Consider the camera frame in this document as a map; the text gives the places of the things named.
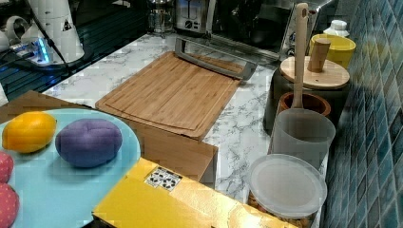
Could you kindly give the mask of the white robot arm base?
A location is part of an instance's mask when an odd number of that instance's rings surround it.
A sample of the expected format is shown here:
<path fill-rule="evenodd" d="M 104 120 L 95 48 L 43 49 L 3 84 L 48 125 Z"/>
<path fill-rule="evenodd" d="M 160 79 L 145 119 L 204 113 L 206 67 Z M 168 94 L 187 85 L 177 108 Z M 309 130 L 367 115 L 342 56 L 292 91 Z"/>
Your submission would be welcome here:
<path fill-rule="evenodd" d="M 68 0 L 26 0 L 31 25 L 11 16 L 5 34 L 16 52 L 32 53 L 28 61 L 39 67 L 69 65 L 85 55 L 73 24 Z"/>

